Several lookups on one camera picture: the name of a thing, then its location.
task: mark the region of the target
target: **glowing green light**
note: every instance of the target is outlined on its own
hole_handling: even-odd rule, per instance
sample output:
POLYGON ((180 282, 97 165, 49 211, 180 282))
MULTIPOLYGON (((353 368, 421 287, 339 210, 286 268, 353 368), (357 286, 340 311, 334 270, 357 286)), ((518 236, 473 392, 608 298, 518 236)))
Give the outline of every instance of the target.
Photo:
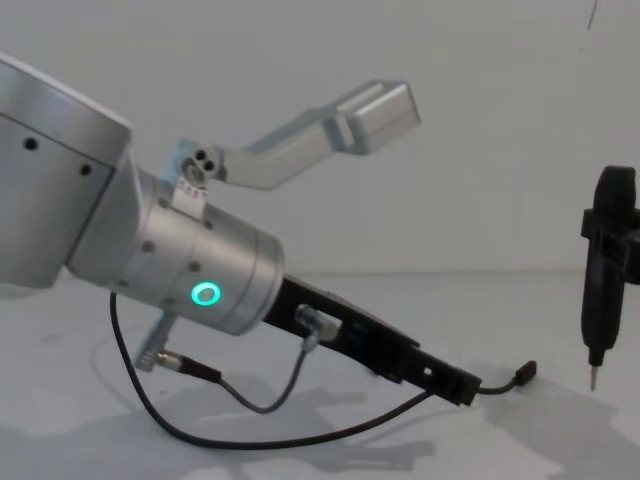
POLYGON ((220 287, 212 282, 202 282, 191 290, 191 300, 201 307, 209 307, 220 301, 222 291, 220 287))

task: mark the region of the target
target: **white table surface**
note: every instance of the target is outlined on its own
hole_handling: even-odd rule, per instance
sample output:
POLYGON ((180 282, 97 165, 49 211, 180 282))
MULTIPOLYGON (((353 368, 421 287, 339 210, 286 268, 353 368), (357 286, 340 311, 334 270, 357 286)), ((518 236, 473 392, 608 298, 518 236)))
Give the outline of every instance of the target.
MULTIPOLYGON (((471 408, 430 399, 356 438, 304 449, 221 452, 168 437, 141 410, 119 359, 107 293, 78 281, 0 302, 0 478, 7 480, 640 478, 640 289, 629 287, 621 337, 588 390, 579 330, 582 277, 572 274, 315 278, 419 340, 424 349, 499 384, 528 359, 535 383, 471 408)), ((120 300, 135 347, 156 311, 120 300)), ((279 393, 298 339, 268 326, 233 338, 186 321, 172 349, 226 372, 256 401, 279 393)), ((416 393, 316 351, 290 402, 247 413, 215 386, 168 372, 146 377, 163 413, 230 440, 327 432, 416 393)))

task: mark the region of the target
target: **white wall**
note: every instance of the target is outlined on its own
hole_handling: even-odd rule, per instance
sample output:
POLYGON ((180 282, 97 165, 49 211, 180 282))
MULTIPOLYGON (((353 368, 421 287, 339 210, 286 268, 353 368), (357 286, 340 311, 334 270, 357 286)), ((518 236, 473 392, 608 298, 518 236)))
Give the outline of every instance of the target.
POLYGON ((601 0, 2 0, 0 49, 128 117, 137 160, 241 146, 372 77, 423 126, 274 193, 213 199, 297 271, 580 268, 602 167, 638 164, 640 3, 601 0))

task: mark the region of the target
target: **green led ring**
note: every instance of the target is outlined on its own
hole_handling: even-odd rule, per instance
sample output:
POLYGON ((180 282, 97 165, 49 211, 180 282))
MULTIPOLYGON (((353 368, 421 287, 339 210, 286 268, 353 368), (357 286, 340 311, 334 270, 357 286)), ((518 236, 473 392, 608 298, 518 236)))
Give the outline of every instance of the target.
POLYGON ((193 290, 191 290, 191 300, 193 300, 193 303, 195 303, 196 305, 200 305, 201 307, 209 307, 211 305, 215 305, 220 301, 221 296, 222 292, 220 291, 220 287, 213 282, 199 283, 198 285, 193 287, 193 290), (213 291, 213 297, 211 297, 209 300, 202 300, 202 298, 200 298, 200 294, 205 290, 213 291))

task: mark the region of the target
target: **black cable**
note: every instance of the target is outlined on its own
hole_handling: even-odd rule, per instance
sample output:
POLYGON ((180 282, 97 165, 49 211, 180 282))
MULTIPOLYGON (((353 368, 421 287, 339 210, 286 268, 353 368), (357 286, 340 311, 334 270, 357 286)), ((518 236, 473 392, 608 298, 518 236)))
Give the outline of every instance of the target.
POLYGON ((513 380, 511 380, 509 383, 507 383, 506 385, 503 385, 502 387, 496 387, 496 388, 480 387, 478 389, 478 394, 479 395, 503 395, 509 392, 510 390, 513 390, 515 386, 516 384, 514 383, 513 380))
POLYGON ((502 387, 497 388, 482 388, 478 389, 479 395, 502 395, 512 390, 515 387, 523 387, 538 374, 538 364, 535 360, 529 360, 523 366, 521 366, 518 370, 516 370, 516 374, 513 378, 502 387))
POLYGON ((303 437, 292 440, 278 440, 271 442, 227 442, 222 440, 210 440, 203 437, 197 437, 195 435, 191 435, 187 432, 180 430, 175 427, 171 423, 169 423, 161 414, 156 410, 153 406, 153 403, 147 396, 142 384, 140 383, 140 379, 138 378, 138 374, 135 371, 133 364, 131 363, 131 357, 129 356, 129 351, 127 350, 127 346, 124 342, 124 338, 122 336, 122 331, 120 330, 120 322, 118 320, 118 308, 117 308, 117 294, 111 293, 109 297, 109 313, 111 315, 111 325, 113 327, 113 333, 116 337, 116 343, 118 344, 118 349, 120 350, 120 355, 122 356, 122 360, 124 362, 124 366, 127 370, 127 374, 131 380, 133 388, 138 394, 138 398, 142 402, 145 410, 149 413, 151 418, 161 427, 163 428, 169 435, 182 440, 183 442, 190 443, 191 445, 195 445, 198 447, 204 448, 216 448, 222 450, 277 450, 284 448, 296 448, 296 447, 305 447, 310 445, 318 445, 320 443, 332 442, 334 440, 340 440, 342 438, 350 437, 352 435, 357 435, 359 433, 365 432, 367 430, 371 430, 372 428, 378 427, 389 420, 393 420, 398 415, 403 414, 407 410, 415 407, 420 402, 426 400, 433 394, 430 392, 422 392, 419 395, 416 395, 412 399, 403 403, 402 405, 394 408, 393 410, 376 417, 368 422, 361 423, 360 425, 356 425, 350 428, 345 428, 343 430, 337 430, 335 432, 326 433, 323 435, 315 435, 311 437, 303 437))
POLYGON ((249 410, 252 410, 261 415, 272 413, 272 412, 275 412, 278 408, 280 408, 284 404, 284 402, 287 401, 287 398, 289 398, 289 395, 291 395, 291 392, 293 391, 293 387, 296 386, 296 382, 298 381, 298 377, 300 376, 300 370, 302 369, 302 364, 304 363, 304 359, 306 358, 306 356, 307 356, 307 352, 305 352, 304 350, 300 350, 300 355, 298 355, 298 359, 296 360, 296 364, 293 368, 293 372, 291 373, 291 377, 289 378, 289 382, 287 383, 287 386, 283 390, 280 397, 278 397, 278 399, 273 404, 267 407, 261 407, 259 405, 256 405, 255 403, 250 402, 240 392, 238 392, 238 390, 236 390, 233 386, 231 386, 229 383, 227 383, 226 380, 222 378, 220 379, 220 381, 218 381, 218 384, 222 388, 224 388, 227 392, 229 392, 229 394, 231 394, 233 398, 235 398, 238 402, 240 402, 243 406, 245 406, 249 410))

